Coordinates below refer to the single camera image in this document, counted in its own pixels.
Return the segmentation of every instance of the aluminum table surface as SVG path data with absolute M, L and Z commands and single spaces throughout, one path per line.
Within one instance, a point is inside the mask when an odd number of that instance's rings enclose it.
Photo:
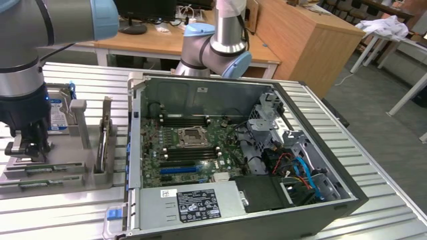
M 113 99 L 112 122 L 118 126 L 113 187 L 0 200 L 0 240 L 102 239 L 105 210 L 108 206 L 122 203 L 124 197 L 126 80 L 130 71 L 141 70 L 65 63 L 45 64 L 45 82 L 72 81 L 76 84 L 76 97 L 86 100 L 88 125 L 97 125 L 100 121 L 104 96 Z M 424 213 L 332 117 L 315 94 L 297 82 L 280 81 L 280 84 L 369 198 L 351 216 L 333 221 L 317 235 L 305 239 L 427 240 Z M 297 129 L 292 115 L 284 115 Z M 9 129 L 0 123 L 0 173 L 9 159 L 2 150 L 10 139 Z

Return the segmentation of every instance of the wooden desk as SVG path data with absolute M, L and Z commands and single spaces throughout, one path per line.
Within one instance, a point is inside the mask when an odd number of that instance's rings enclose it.
M 383 5 L 380 2 L 376 2 L 373 0 L 360 0 L 360 2 L 377 9 L 380 12 L 385 13 L 385 14 L 389 14 L 389 15 L 396 15 L 397 18 L 403 19 L 403 23 L 405 24 L 408 22 L 408 20 L 411 18 L 413 18 L 413 14 L 401 10 L 401 9 L 396 9 L 396 8 L 392 8 L 391 6 L 385 6 Z
M 365 33 L 283 0 L 257 2 L 256 35 L 281 60 L 273 79 L 305 82 L 321 99 Z
M 212 11 L 205 11 L 205 17 L 207 23 L 213 24 Z M 168 25 L 170 33 L 157 32 L 152 24 L 146 24 L 146 28 L 145 34 L 128 35 L 118 32 L 116 37 L 93 42 L 100 65 L 106 65 L 106 54 L 172 60 L 181 58 L 184 31 L 170 25 Z M 249 35 L 251 66 L 265 68 L 263 78 L 271 79 L 281 61 L 263 44 L 257 36 Z

